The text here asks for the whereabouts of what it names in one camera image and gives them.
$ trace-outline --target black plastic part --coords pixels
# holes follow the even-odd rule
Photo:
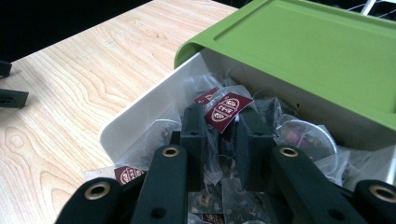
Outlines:
[[[88,200],[85,193],[89,187],[105,182],[110,186],[110,191],[106,196],[96,200]],[[69,202],[64,206],[61,214],[56,220],[57,224],[69,223],[113,223],[113,211],[118,206],[121,195],[119,182],[110,178],[96,178],[83,184],[73,194]]]
[[[203,157],[205,148],[205,112],[203,104],[194,104],[184,110],[180,145],[189,155],[188,191],[200,191],[204,180]]]
[[[396,223],[396,188],[378,180],[359,182],[353,204],[369,223]]]
[[[26,104],[29,92],[0,89],[0,107],[22,108]]]
[[[155,151],[131,223],[186,222],[187,151],[176,145],[160,147]]]
[[[248,107],[239,114],[235,139],[235,163],[242,188],[264,191],[263,156],[275,146],[273,135],[257,112]]]
[[[292,211],[292,223],[366,223],[341,191],[301,150],[274,147],[269,162],[276,183]]]
[[[172,131],[169,145],[180,145],[180,131]]]
[[[119,197],[118,206],[116,207],[113,217],[108,224],[129,224],[131,222],[132,215],[134,214],[134,208],[136,206],[140,190],[143,187],[146,175],[147,173],[144,173],[133,181],[122,186],[122,193]]]
[[[9,73],[11,72],[11,67],[12,67],[11,63],[0,61],[0,78],[9,77]]]

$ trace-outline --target green lid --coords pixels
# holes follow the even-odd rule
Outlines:
[[[256,0],[186,42],[396,130],[396,22],[293,0]]]

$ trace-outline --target black bracket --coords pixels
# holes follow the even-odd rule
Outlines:
[[[187,151],[159,147],[148,172],[121,186],[111,178],[83,184],[56,220],[63,223],[187,222]]]
[[[204,180],[205,113],[203,104],[187,106],[184,110],[180,145],[186,148],[189,158],[188,191],[200,191]]]
[[[0,78],[9,77],[12,64],[0,61]],[[26,104],[27,91],[10,91],[0,89],[0,107],[22,108]]]

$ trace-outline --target black object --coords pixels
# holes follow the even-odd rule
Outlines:
[[[0,89],[0,107],[22,108],[26,104],[27,91],[9,91]]]
[[[271,223],[396,223],[395,187],[366,180],[351,192],[334,185],[300,149],[271,147],[269,130],[255,113],[240,114],[236,166],[246,188],[264,192]],[[188,183],[202,183],[201,175],[191,173],[202,168],[205,146],[205,124],[197,117],[203,117],[202,106],[189,106],[182,131],[172,133],[172,145],[156,150],[146,175],[122,187],[105,178],[87,182],[56,223],[185,223]],[[183,141],[193,154],[179,145]]]
[[[187,222],[187,152],[169,145],[155,151],[132,223]]]
[[[12,64],[0,61],[0,78],[9,77]],[[0,89],[0,107],[22,108],[26,104],[29,92]]]
[[[205,148],[205,112],[203,104],[194,104],[184,110],[180,145],[189,155],[188,191],[200,191],[204,180],[203,158]]]
[[[369,223],[396,223],[396,188],[378,180],[358,183],[352,204]]]
[[[110,178],[82,185],[56,223],[186,223],[186,186],[186,150],[160,147],[149,171],[124,186]]]
[[[257,112],[251,107],[241,111],[236,126],[235,163],[242,188],[263,191],[262,158],[274,145],[273,135]]]
[[[0,61],[0,77],[8,77],[11,72],[12,64],[4,61]]]
[[[272,180],[267,182],[267,203],[289,206],[286,214],[279,207],[270,212],[274,223],[367,223],[342,193],[298,148],[271,149],[268,166]]]

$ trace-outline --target dark background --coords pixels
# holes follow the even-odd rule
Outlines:
[[[250,0],[217,0],[242,7]],[[13,62],[71,35],[107,21],[148,0],[0,0],[0,60]],[[351,8],[366,0],[317,0],[333,7]],[[396,7],[375,5],[372,15],[395,20]]]

